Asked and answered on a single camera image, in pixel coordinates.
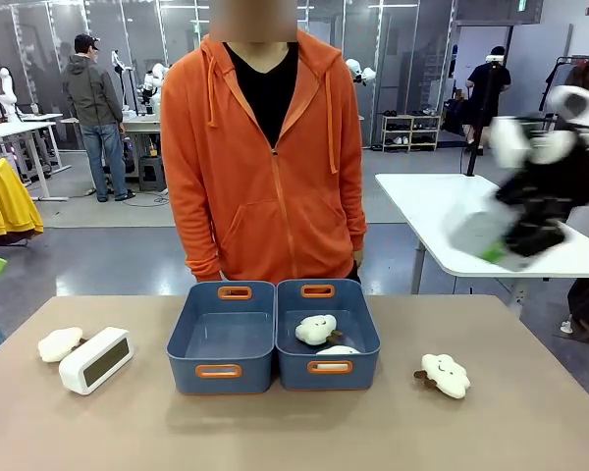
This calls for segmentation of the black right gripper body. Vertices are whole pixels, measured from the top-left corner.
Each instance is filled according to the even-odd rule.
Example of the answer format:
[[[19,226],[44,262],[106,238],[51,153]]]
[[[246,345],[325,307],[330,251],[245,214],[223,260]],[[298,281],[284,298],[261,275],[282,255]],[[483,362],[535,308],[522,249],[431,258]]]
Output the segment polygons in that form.
[[[565,241],[570,212],[589,204],[589,125],[545,131],[536,122],[495,122],[494,155],[512,176],[495,193],[514,220],[510,253],[534,257]]]

